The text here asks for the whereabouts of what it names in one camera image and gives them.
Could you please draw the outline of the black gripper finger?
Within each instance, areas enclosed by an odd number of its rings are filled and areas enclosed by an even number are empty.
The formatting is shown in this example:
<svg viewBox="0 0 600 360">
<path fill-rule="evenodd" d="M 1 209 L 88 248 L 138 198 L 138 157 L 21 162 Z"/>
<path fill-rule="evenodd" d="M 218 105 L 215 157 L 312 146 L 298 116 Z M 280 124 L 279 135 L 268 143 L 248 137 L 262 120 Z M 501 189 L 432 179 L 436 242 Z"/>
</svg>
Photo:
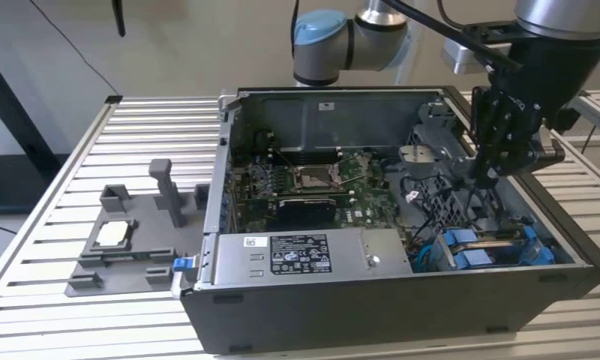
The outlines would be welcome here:
<svg viewBox="0 0 600 360">
<path fill-rule="evenodd" d="M 530 141 L 515 143 L 498 156 L 498 174 L 533 173 L 566 159 L 566 152 L 550 130 L 542 126 Z"/>
<path fill-rule="evenodd" d="M 471 136 L 476 156 L 470 171 L 478 188 L 492 188 L 499 175 L 488 175 L 501 154 L 501 142 L 511 122 L 505 94 L 491 87 L 476 86 L 471 92 Z"/>
</svg>

